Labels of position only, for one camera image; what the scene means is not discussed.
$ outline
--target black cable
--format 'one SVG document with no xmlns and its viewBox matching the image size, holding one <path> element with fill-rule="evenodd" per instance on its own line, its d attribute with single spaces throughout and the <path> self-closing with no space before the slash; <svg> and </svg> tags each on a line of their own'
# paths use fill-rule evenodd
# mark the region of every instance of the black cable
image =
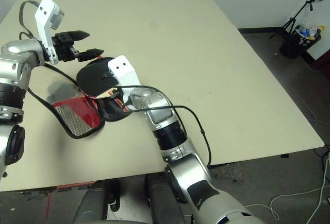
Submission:
<svg viewBox="0 0 330 224">
<path fill-rule="evenodd" d="M 77 82 L 76 82 L 73 78 L 71 78 L 71 77 L 68 76 L 66 73 L 64 73 L 63 71 L 59 70 L 58 68 L 52 66 L 51 64 L 46 63 L 46 64 L 44 65 L 44 67 L 49 68 L 49 69 L 51 69 L 51 70 L 54 70 L 54 71 L 56 71 L 57 73 L 59 73 L 59 74 L 65 76 L 65 77 L 67 77 L 67 78 L 68 78 L 70 81 L 72 81 L 76 86 L 78 86 L 78 85 L 77 85 Z"/>
<path fill-rule="evenodd" d="M 187 135 L 187 132 L 186 132 L 186 130 L 185 130 L 185 128 L 184 128 L 184 124 L 183 124 L 183 122 L 181 121 L 180 116 L 177 114 L 175 108 L 183 108 L 183 109 L 188 110 L 188 111 L 194 116 L 194 118 L 196 119 L 196 121 L 197 121 L 197 123 L 198 123 L 198 126 L 199 126 L 199 128 L 200 128 L 200 130 L 201 130 L 201 134 L 203 135 L 203 138 L 204 138 L 205 144 L 206 144 L 206 146 L 207 146 L 207 151 L 208 151 L 208 163 L 207 163 L 207 167 L 209 167 L 209 166 L 211 165 L 212 153 L 211 153 L 210 145 L 209 145 L 209 143 L 208 143 L 208 141 L 207 141 L 207 138 L 206 138 L 206 135 L 205 135 L 205 131 L 204 131 L 204 129 L 203 129 L 203 126 L 202 126 L 202 124 L 201 124 L 199 118 L 197 117 L 197 115 L 196 115 L 196 114 L 195 114 L 190 108 L 188 108 L 188 107 L 186 107 L 186 106 L 175 106 L 175 105 L 173 105 L 172 102 L 171 102 L 171 100 L 170 100 L 170 99 L 169 99 L 169 98 L 168 98 L 168 97 L 167 97 L 162 91 L 158 90 L 157 88 L 151 87 L 151 86 L 146 86 L 146 85 L 127 85 L 127 86 L 117 86 L 117 85 L 107 85 L 107 84 L 105 84 L 105 83 L 103 83 L 103 82 L 102 82 L 102 84 L 103 84 L 104 86 L 109 87 L 109 88 L 118 88 L 118 89 L 125 89 L 125 88 L 146 88 L 146 89 L 152 89 L 152 90 L 155 90 L 155 91 L 157 91 L 157 92 L 163 94 L 163 95 L 165 96 L 165 98 L 170 102 L 170 104 L 171 104 L 170 106 L 167 106 L 167 107 L 151 107 L 151 108 L 144 108 L 144 109 L 138 109 L 138 110 L 130 110 L 130 111 L 127 111 L 127 112 L 124 112 L 124 109 L 122 108 L 122 111 L 123 111 L 123 113 L 131 114 L 131 113 L 134 113 L 134 112 L 144 112 L 144 111 L 152 111 L 152 110 L 159 110 L 159 109 L 173 109 L 173 110 L 175 111 L 175 114 L 177 115 L 177 117 L 178 117 L 178 119 L 179 119 L 179 121 L 180 121 L 180 123 L 181 123 L 181 125 L 182 125 L 182 127 L 183 127 L 184 132 L 185 132 L 186 135 Z"/>
<path fill-rule="evenodd" d="M 204 138 L 206 146 L 207 146 L 207 150 L 208 150 L 208 154 L 209 154 L 207 166 L 210 166 L 211 160 L 212 160 L 210 145 L 207 141 L 205 131 L 203 129 L 203 126 L 202 126 L 199 118 L 197 117 L 197 115 L 189 107 L 177 106 L 177 105 L 175 105 L 175 106 L 172 105 L 172 106 L 167 106 L 167 107 L 150 107 L 150 108 L 144 108 L 144 109 L 138 109 L 138 110 L 130 110 L 130 111 L 127 111 L 127 112 L 124 112 L 124 113 L 131 114 L 131 113 L 134 113 L 134 112 L 145 112 L 145 111 L 152 111 L 152 110 L 159 110 L 159 109 L 170 109 L 170 108 L 183 108 L 183 109 L 186 109 L 187 111 L 189 111 L 194 116 L 194 118 L 196 119 L 196 121 L 198 123 L 198 126 L 200 127 L 201 134 L 203 135 L 203 138 Z"/>
<path fill-rule="evenodd" d="M 129 89 L 129 88 L 145 88 L 145 89 L 152 89 L 152 90 L 155 90 L 161 94 L 163 94 L 165 96 L 165 98 L 170 102 L 170 104 L 173 106 L 173 103 L 171 102 L 171 100 L 169 99 L 169 97 L 166 96 L 166 94 L 164 94 L 161 90 L 157 89 L 157 88 L 154 88 L 154 87 L 151 87 L 151 86 L 146 86 L 146 85 L 127 85 L 127 86 L 117 86 L 117 85 L 108 85 L 108 84 L 105 84 L 104 82 L 102 82 L 102 79 L 105 79 L 107 78 L 107 76 L 101 78 L 101 84 L 104 85 L 104 86 L 107 86 L 109 88 L 118 88 L 118 89 Z M 175 114 L 177 115 L 177 118 L 179 119 L 181 125 L 182 125 L 182 128 L 184 130 L 184 133 L 185 135 L 187 135 L 187 131 L 186 131 L 186 127 L 184 125 L 184 123 L 182 122 L 181 120 L 181 117 L 180 115 L 177 113 L 176 109 L 173 108 Z"/>
<path fill-rule="evenodd" d="M 19 34 L 20 40 L 22 40 L 22 35 L 27 36 L 29 39 L 34 39 L 34 37 L 31 36 L 31 35 L 29 35 L 28 33 L 26 33 L 26 32 L 20 32 L 20 34 Z"/>
<path fill-rule="evenodd" d="M 20 22 L 20 25 L 28 32 L 28 34 L 32 37 L 32 38 L 34 38 L 35 39 L 35 37 L 33 36 L 33 33 L 24 25 L 24 21 L 23 21 L 23 11 L 24 11 L 24 7 L 25 7 L 25 5 L 26 4 L 33 4 L 33 5 L 35 5 L 36 7 L 39 7 L 39 3 L 38 2 L 36 2 L 36 1 L 31 1 L 31 0 L 28 0 L 28 1 L 25 1 L 25 2 L 22 2 L 22 4 L 21 4 L 21 6 L 20 6 L 20 13 L 19 13 L 19 22 Z"/>
</svg>

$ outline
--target wire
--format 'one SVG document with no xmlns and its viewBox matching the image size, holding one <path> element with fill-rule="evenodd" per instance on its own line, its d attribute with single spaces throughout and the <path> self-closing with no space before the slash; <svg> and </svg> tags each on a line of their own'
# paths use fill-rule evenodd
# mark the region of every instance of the wire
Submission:
<svg viewBox="0 0 330 224">
<path fill-rule="evenodd" d="M 204 138 L 204 141 L 205 141 L 205 144 L 206 144 L 206 147 L 207 147 L 207 151 L 208 151 L 208 163 L 207 163 L 207 167 L 209 167 L 211 165 L 211 161 L 212 161 L 212 153 L 211 153 L 211 148 L 210 148 L 210 145 L 207 141 L 207 138 L 206 138 L 206 135 L 205 135 L 205 131 L 203 129 L 203 126 L 199 120 L 199 118 L 197 117 L 197 115 L 188 107 L 186 106 L 175 106 L 172 104 L 171 100 L 160 90 L 158 90 L 157 88 L 154 88 L 154 87 L 151 87 L 151 86 L 146 86 L 146 85 L 126 85 L 126 86 L 117 86 L 117 85 L 107 85 L 105 83 L 102 82 L 102 84 L 104 86 L 107 86 L 109 88 L 118 88 L 118 89 L 124 89 L 124 88 L 146 88 L 146 89 L 152 89 L 152 90 L 155 90 L 161 94 L 163 94 L 165 96 L 165 98 L 170 102 L 170 106 L 167 106 L 167 107 L 151 107 L 151 108 L 144 108 L 144 109 L 138 109 L 138 110 L 130 110 L 130 111 L 127 111 L 125 113 L 127 114 L 131 114 L 131 113 L 134 113 L 134 112 L 145 112 L 145 111 L 152 111 L 152 110 L 159 110 L 159 109 L 173 109 L 175 111 L 175 114 L 177 115 L 182 127 L 183 127 L 183 130 L 185 132 L 185 134 L 187 135 L 187 132 L 186 132 L 186 129 L 185 129 L 185 126 L 180 118 L 180 116 L 177 114 L 175 108 L 183 108 L 183 109 L 186 109 L 188 110 L 193 116 L 194 118 L 196 119 L 197 123 L 198 123 L 198 126 L 201 130 L 201 134 L 203 135 L 203 138 Z"/>
<path fill-rule="evenodd" d="M 20 40 L 22 40 L 22 35 L 27 36 L 29 39 L 33 39 L 33 38 L 35 38 L 35 37 L 29 35 L 29 34 L 26 33 L 26 32 L 20 32 L 20 34 L 19 34 L 19 38 L 20 38 Z"/>
<path fill-rule="evenodd" d="M 152 111 L 152 110 L 159 110 L 159 109 L 170 109 L 170 108 L 183 108 L 183 109 L 186 109 L 187 111 L 189 111 L 193 116 L 194 118 L 196 119 L 197 123 L 198 123 L 198 126 L 200 127 L 200 130 L 201 130 L 201 134 L 203 135 L 203 138 L 204 138 L 204 141 L 205 141 L 205 144 L 207 146 L 207 150 L 208 150 L 208 154 L 209 154 L 209 158 L 208 158 L 208 163 L 207 163 L 207 167 L 209 167 L 211 165 L 211 160 L 212 160 L 212 155 L 211 155 L 211 149 L 210 149 L 210 145 L 207 141 L 207 138 L 206 138 L 206 135 L 205 135 L 205 131 L 203 129 L 203 126 L 199 120 L 199 118 L 197 117 L 197 115 L 189 108 L 189 107 L 186 107 L 186 106 L 167 106 L 167 107 L 150 107 L 150 108 L 144 108 L 144 109 L 138 109 L 138 110 L 130 110 L 128 112 L 125 112 L 125 113 L 134 113 L 134 112 L 145 112 L 145 111 Z"/>
<path fill-rule="evenodd" d="M 273 217 L 275 218 L 275 220 L 279 220 L 279 214 L 274 210 L 273 208 L 273 203 L 276 199 L 280 198 L 280 197 L 290 197 L 290 196 L 298 196 L 298 195 L 303 195 L 303 194 L 308 194 L 308 193 L 312 193 L 312 192 L 315 192 L 315 191 L 319 191 L 321 190 L 321 193 L 320 193 L 320 199 L 319 199 L 319 203 L 317 205 L 317 207 L 315 208 L 315 210 L 313 211 L 313 213 L 311 214 L 311 216 L 309 217 L 308 221 L 306 224 L 309 224 L 310 220 L 313 218 L 313 216 L 315 215 L 316 211 L 318 210 L 318 208 L 320 207 L 321 205 L 321 201 L 322 201 L 322 194 L 323 194 L 323 189 L 324 188 L 327 188 L 327 187 L 330 187 L 330 185 L 327 185 L 325 186 L 325 179 L 326 179 L 326 172 L 327 172 L 327 167 L 328 167 L 328 164 L 329 164 L 329 158 L 326 160 L 326 167 L 325 167 L 325 172 L 324 172 L 324 175 L 323 175 L 323 183 L 322 183 L 322 187 L 320 188 L 317 188 L 317 189 L 312 189 L 310 191 L 307 191 L 307 192 L 300 192 L 300 193 L 294 193 L 294 194 L 287 194 L 287 195 L 278 195 L 276 197 L 274 197 L 271 201 L 270 201 L 270 205 L 267 206 L 267 205 L 264 205 L 264 204 L 261 204 L 261 203 L 255 203 L 255 204 L 249 204 L 249 205 L 246 205 L 245 207 L 248 208 L 248 207 L 252 207 L 252 206 L 262 206 L 262 207 L 265 207 L 267 209 L 269 209 L 273 215 Z"/>
<path fill-rule="evenodd" d="M 24 25 L 23 11 L 24 11 L 24 7 L 25 7 L 26 4 L 32 4 L 32 5 L 36 6 L 37 8 L 39 7 L 39 3 L 36 2 L 36 1 L 28 0 L 28 1 L 22 2 L 21 6 L 20 6 L 20 12 L 19 12 L 19 22 L 20 22 L 20 25 L 27 31 L 27 33 L 26 32 L 20 32 L 20 35 L 19 35 L 20 40 L 22 39 L 22 34 L 28 36 L 30 39 L 35 39 L 32 32 Z"/>
<path fill-rule="evenodd" d="M 321 205 L 321 202 L 322 202 L 322 196 L 323 196 L 323 189 L 324 189 L 324 186 L 325 186 L 326 171 L 327 171 L 327 168 L 328 168 L 329 159 L 330 159 L 330 153 L 329 153 L 328 159 L 326 160 L 325 172 L 324 172 L 324 176 L 323 176 L 323 183 L 322 183 L 322 187 L 321 187 L 319 203 L 318 203 L 318 205 L 316 206 L 314 212 L 310 215 L 310 217 L 309 217 L 308 221 L 306 222 L 306 224 L 309 224 L 310 220 L 312 220 L 312 218 L 314 217 L 316 211 L 319 209 L 319 207 L 320 207 L 320 205 Z"/>
<path fill-rule="evenodd" d="M 267 205 L 264 205 L 264 204 L 261 204 L 261 203 L 255 203 L 255 204 L 246 205 L 245 207 L 248 208 L 248 207 L 253 207 L 253 206 L 262 206 L 262 207 L 265 207 L 265 208 L 269 209 L 272 212 L 274 218 L 276 220 L 279 220 L 278 213 L 275 210 L 273 210 L 272 208 L 268 207 Z"/>
<path fill-rule="evenodd" d="M 154 87 L 151 87 L 151 86 L 146 86 L 146 85 L 126 85 L 126 86 L 108 85 L 108 84 L 105 84 L 104 82 L 102 82 L 102 79 L 105 79 L 105 78 L 107 78 L 107 77 L 103 77 L 103 78 L 101 78 L 101 83 L 102 83 L 104 86 L 107 86 L 107 87 L 109 87 L 109 88 L 118 88 L 118 89 L 146 88 L 146 89 L 152 89 L 152 90 L 155 90 L 155 91 L 157 91 L 157 92 L 163 94 L 163 95 L 165 96 L 165 98 L 166 98 L 166 99 L 170 102 L 170 104 L 173 106 L 173 103 L 171 102 L 171 100 L 169 99 L 169 97 L 167 97 L 166 94 L 164 94 L 161 90 L 159 90 L 159 89 L 157 89 L 157 88 L 154 88 Z M 183 128 L 183 130 L 184 130 L 184 132 L 185 132 L 185 135 L 187 135 L 186 127 L 185 127 L 184 123 L 182 122 L 181 117 L 180 117 L 179 114 L 177 113 L 176 109 L 175 109 L 175 108 L 173 108 L 173 109 L 174 109 L 175 114 L 177 115 L 177 118 L 179 119 L 179 121 L 180 121 L 180 123 L 181 123 L 181 125 L 182 125 L 182 128 Z"/>
</svg>

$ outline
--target wall baseboard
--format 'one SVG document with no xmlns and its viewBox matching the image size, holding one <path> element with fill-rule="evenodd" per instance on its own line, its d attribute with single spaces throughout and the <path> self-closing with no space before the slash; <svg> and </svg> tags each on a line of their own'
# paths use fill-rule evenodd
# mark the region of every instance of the wall baseboard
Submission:
<svg viewBox="0 0 330 224">
<path fill-rule="evenodd" d="M 252 28 L 238 28 L 240 33 L 263 33 L 263 32 L 276 32 L 281 27 L 252 27 Z"/>
<path fill-rule="evenodd" d="M 244 33 L 265 33 L 265 32 L 276 32 L 281 27 L 252 27 L 252 28 L 238 28 L 238 31 L 241 34 Z M 287 31 L 282 31 L 284 36 L 289 36 L 289 33 Z M 304 59 L 308 65 L 311 65 L 316 60 L 306 51 L 304 52 L 301 57 Z"/>
</svg>

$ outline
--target metal bracket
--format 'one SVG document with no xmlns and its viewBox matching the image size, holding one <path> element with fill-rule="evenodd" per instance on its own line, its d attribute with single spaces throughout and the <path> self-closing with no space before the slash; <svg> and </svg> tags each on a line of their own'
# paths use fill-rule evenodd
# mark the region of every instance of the metal bracket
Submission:
<svg viewBox="0 0 330 224">
<path fill-rule="evenodd" d="M 121 55 L 110 60 L 108 62 L 108 68 L 111 71 L 113 77 L 118 81 L 119 85 L 141 85 L 135 69 L 125 56 Z M 128 97 L 133 89 L 134 88 L 122 89 L 124 93 L 124 102 L 128 101 Z"/>
<path fill-rule="evenodd" d="M 51 28 L 56 30 L 64 17 L 64 12 L 52 0 L 42 0 L 35 14 L 40 40 L 52 64 L 58 63 L 53 46 Z"/>
</svg>

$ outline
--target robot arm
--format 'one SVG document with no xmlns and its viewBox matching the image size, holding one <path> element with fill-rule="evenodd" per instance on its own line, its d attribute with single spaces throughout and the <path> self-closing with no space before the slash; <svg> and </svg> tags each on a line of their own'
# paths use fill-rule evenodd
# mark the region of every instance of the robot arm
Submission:
<svg viewBox="0 0 330 224">
<path fill-rule="evenodd" d="M 134 68 L 124 56 L 108 63 L 120 85 L 139 85 Z M 147 88 L 125 89 L 135 109 L 171 106 L 162 93 Z M 147 110 L 145 119 L 167 162 L 168 174 L 177 198 L 189 203 L 197 223 L 264 224 L 230 194 L 216 189 L 191 140 L 184 133 L 173 109 Z"/>
<path fill-rule="evenodd" d="M 31 71 L 45 65 L 78 59 L 93 59 L 103 50 L 91 49 L 79 53 L 74 41 L 89 36 L 83 31 L 55 34 L 64 13 L 52 0 L 42 0 L 35 14 L 40 39 L 11 41 L 1 47 L 0 53 L 0 180 L 8 165 L 17 162 L 24 152 L 25 131 L 18 124 L 23 121 L 23 99 L 28 90 Z"/>
</svg>

